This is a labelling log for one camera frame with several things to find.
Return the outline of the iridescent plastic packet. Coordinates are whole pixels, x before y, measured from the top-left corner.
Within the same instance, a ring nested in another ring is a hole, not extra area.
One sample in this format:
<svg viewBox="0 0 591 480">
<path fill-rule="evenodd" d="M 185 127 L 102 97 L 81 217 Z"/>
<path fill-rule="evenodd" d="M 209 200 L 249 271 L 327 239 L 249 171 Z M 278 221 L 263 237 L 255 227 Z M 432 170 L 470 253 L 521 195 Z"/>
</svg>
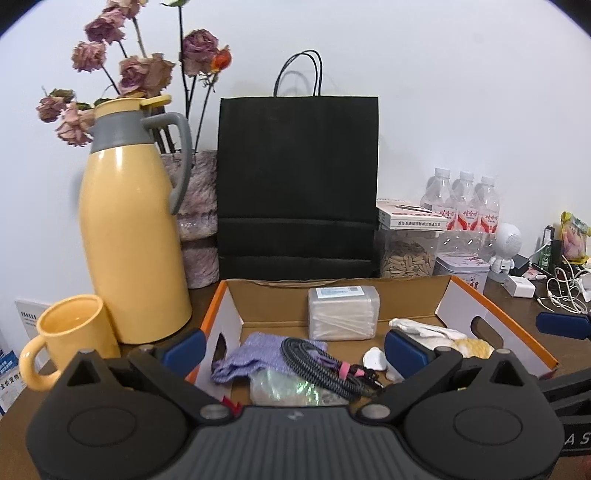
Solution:
<svg viewBox="0 0 591 480">
<path fill-rule="evenodd" d="M 273 369 L 249 376 L 249 398 L 257 406 L 325 407 L 348 405 L 338 394 L 315 386 L 301 377 Z"/>
</svg>

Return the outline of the white robot figurine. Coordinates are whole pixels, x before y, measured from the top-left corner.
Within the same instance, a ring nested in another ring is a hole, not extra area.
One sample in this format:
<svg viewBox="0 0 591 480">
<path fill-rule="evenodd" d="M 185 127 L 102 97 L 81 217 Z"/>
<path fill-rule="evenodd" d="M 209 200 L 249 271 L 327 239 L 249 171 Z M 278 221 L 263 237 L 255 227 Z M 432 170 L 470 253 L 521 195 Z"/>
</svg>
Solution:
<svg viewBox="0 0 591 480">
<path fill-rule="evenodd" d="M 519 228 L 510 223 L 500 223 L 493 243 L 493 255 L 489 260 L 489 278 L 503 283 L 515 266 L 514 257 L 520 252 L 522 237 Z"/>
</svg>

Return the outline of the black paper shopping bag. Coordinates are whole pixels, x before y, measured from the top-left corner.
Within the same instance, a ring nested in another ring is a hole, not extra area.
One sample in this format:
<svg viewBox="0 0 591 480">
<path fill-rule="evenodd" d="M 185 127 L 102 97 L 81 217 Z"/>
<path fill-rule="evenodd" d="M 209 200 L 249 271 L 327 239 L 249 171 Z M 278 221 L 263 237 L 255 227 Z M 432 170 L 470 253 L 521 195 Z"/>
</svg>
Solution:
<svg viewBox="0 0 591 480">
<path fill-rule="evenodd" d="M 224 98 L 216 151 L 223 279 L 325 280 L 374 274 L 379 100 L 322 94 Z"/>
</svg>

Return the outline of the left water bottle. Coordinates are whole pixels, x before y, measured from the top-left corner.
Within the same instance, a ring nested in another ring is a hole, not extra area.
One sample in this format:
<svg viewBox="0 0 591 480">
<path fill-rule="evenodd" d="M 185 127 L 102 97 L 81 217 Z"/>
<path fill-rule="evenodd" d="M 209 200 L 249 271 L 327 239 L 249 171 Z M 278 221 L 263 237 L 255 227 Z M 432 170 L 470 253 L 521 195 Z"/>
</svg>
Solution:
<svg viewBox="0 0 591 480">
<path fill-rule="evenodd" d="M 436 168 L 435 175 L 427 182 L 421 206 L 446 219 L 446 229 L 453 231 L 457 218 L 457 205 L 451 184 L 451 171 Z"/>
</svg>

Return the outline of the clear cotton swab box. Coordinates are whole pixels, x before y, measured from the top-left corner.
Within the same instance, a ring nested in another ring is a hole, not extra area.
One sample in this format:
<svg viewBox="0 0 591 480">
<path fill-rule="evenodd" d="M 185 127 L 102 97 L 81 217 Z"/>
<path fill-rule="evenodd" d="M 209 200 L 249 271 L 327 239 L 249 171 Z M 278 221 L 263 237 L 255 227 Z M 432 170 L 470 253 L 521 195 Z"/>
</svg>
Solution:
<svg viewBox="0 0 591 480">
<path fill-rule="evenodd" d="M 380 295 L 373 286 L 308 290 L 308 337 L 315 341 L 369 340 L 376 336 Z"/>
</svg>

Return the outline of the white flat box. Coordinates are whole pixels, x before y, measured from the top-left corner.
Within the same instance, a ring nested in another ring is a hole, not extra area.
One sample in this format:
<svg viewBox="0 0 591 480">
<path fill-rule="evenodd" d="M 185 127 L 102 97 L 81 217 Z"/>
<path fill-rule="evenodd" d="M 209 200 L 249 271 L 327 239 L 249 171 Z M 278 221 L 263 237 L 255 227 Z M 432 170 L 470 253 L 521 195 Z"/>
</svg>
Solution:
<svg viewBox="0 0 591 480">
<path fill-rule="evenodd" d="M 386 230 L 438 231 L 447 229 L 447 219 L 438 213 L 401 200 L 377 200 L 378 220 Z"/>
</svg>

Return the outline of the red orange cardboard box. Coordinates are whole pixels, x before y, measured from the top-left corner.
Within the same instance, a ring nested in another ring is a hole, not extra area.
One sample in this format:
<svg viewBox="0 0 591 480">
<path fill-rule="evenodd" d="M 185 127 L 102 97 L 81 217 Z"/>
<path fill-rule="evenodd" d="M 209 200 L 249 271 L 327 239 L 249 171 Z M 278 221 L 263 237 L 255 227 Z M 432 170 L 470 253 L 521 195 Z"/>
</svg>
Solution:
<svg viewBox="0 0 591 480">
<path fill-rule="evenodd" d="M 368 278 L 308 282 L 221 281 L 200 328 L 204 358 L 187 380 L 216 399 L 247 403 L 249 390 L 238 383 L 211 378 L 217 361 L 228 357 L 254 332 L 308 338 L 308 302 L 324 307 L 320 330 L 329 354 L 358 363 L 373 347 L 383 347 L 394 318 L 454 329 L 511 350 L 527 371 L 552 375 L 557 359 L 522 326 L 481 292 L 456 276 L 407 279 Z"/>
</svg>

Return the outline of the dried rose bouquet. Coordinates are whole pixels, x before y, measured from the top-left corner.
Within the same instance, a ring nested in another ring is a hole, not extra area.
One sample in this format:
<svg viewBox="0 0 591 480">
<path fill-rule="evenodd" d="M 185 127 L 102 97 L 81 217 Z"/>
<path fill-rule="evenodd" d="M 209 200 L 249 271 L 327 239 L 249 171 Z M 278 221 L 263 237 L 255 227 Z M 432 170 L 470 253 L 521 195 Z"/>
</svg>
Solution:
<svg viewBox="0 0 591 480">
<path fill-rule="evenodd" d="M 170 61 L 162 53 L 149 54 L 137 17 L 145 1 L 108 1 L 101 13 L 84 27 L 86 39 L 71 54 L 72 68 L 78 73 L 100 71 L 108 79 L 107 89 L 117 98 L 151 99 L 164 93 L 179 69 L 184 114 L 190 116 L 197 86 L 211 96 L 221 72 L 231 65 L 228 45 L 206 29 L 184 30 L 184 1 L 163 1 L 161 5 L 177 13 L 178 59 Z M 72 89 L 46 91 L 36 106 L 38 118 L 57 125 L 57 137 L 70 146 L 84 147 L 92 139 L 95 109 L 107 102 L 101 97 L 89 104 L 81 102 Z"/>
</svg>

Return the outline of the clear jar of seeds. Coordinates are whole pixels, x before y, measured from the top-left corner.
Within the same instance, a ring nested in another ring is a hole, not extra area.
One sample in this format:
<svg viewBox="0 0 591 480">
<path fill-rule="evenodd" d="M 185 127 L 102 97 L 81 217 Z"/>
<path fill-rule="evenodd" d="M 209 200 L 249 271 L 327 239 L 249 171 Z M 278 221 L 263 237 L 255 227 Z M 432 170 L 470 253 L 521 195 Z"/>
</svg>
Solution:
<svg viewBox="0 0 591 480">
<path fill-rule="evenodd" d="M 422 230 L 381 231 L 380 274 L 383 278 L 432 276 L 439 233 Z"/>
</svg>

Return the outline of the yellow thermos jug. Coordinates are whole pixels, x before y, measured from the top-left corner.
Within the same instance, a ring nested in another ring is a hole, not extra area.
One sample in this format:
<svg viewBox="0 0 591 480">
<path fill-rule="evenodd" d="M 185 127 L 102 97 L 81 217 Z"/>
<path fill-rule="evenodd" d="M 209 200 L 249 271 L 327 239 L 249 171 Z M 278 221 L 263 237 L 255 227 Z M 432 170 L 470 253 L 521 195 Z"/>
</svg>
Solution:
<svg viewBox="0 0 591 480">
<path fill-rule="evenodd" d="M 79 224 L 95 293 L 119 342 L 152 343 L 180 330 L 192 309 L 176 215 L 193 164 L 187 119 L 149 109 L 168 95 L 95 108 L 79 194 Z"/>
</svg>

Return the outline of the pink textured vase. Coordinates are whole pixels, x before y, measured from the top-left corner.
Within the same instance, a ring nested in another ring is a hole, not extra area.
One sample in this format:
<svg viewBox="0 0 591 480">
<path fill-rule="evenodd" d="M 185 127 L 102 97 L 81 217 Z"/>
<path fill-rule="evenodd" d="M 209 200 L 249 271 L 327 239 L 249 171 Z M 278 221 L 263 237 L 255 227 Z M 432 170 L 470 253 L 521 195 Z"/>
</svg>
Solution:
<svg viewBox="0 0 591 480">
<path fill-rule="evenodd" d="M 176 215 L 189 289 L 204 288 L 219 279 L 216 167 L 215 150 L 195 155 L 187 190 Z"/>
</svg>

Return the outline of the water bottle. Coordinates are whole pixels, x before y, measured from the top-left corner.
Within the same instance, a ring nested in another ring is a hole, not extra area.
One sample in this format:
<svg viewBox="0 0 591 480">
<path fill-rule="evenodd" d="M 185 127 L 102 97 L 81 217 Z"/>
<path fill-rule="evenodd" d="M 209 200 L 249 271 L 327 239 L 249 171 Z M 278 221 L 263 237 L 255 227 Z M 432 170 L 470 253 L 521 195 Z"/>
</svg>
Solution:
<svg viewBox="0 0 591 480">
<path fill-rule="evenodd" d="M 461 171 L 459 178 L 453 183 L 453 194 L 456 205 L 456 229 L 474 232 L 480 219 L 480 200 L 475 191 L 474 174 Z"/>
<path fill-rule="evenodd" d="M 457 205 L 451 184 L 451 171 L 436 168 L 435 175 L 427 182 L 421 206 L 446 219 L 446 229 L 453 231 L 457 218 Z"/>
<path fill-rule="evenodd" d="M 483 176 L 475 191 L 480 204 L 480 226 L 485 233 L 495 234 L 500 216 L 500 197 L 495 189 L 495 179 Z"/>
</svg>

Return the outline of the yellow ceramic mug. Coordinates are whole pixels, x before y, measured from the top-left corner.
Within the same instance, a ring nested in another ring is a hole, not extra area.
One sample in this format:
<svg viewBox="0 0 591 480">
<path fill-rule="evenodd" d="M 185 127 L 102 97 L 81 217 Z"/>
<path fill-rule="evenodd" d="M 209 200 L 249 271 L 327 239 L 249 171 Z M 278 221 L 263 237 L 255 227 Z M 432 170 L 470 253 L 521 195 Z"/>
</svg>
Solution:
<svg viewBox="0 0 591 480">
<path fill-rule="evenodd" d="M 50 390 L 80 350 L 94 350 L 102 358 L 121 356 L 104 301 L 84 294 L 63 299 L 43 312 L 37 322 L 38 335 L 21 351 L 19 368 L 28 388 Z M 35 358 L 45 348 L 56 370 L 42 375 L 35 370 Z"/>
</svg>

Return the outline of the white charger block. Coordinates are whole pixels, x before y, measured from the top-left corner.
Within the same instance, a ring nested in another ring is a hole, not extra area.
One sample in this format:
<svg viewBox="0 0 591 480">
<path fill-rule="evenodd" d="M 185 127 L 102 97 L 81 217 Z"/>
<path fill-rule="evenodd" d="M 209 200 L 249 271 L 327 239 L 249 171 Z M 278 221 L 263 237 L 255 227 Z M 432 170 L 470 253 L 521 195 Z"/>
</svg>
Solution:
<svg viewBox="0 0 591 480">
<path fill-rule="evenodd" d="M 536 294 L 535 285 L 524 277 L 509 275 L 502 286 L 513 298 L 532 299 Z"/>
</svg>

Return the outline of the white tissue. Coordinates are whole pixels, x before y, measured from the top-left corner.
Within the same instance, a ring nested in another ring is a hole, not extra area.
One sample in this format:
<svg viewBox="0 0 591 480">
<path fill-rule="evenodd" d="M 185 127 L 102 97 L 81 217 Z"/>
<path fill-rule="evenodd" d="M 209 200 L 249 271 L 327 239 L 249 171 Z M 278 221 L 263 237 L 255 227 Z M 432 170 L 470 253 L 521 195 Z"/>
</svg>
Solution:
<svg viewBox="0 0 591 480">
<path fill-rule="evenodd" d="M 370 348 L 363 355 L 362 362 L 363 366 L 367 369 L 384 373 L 386 378 L 393 383 L 399 383 L 404 380 L 404 377 L 391 366 L 386 359 L 385 353 L 378 347 Z"/>
</svg>

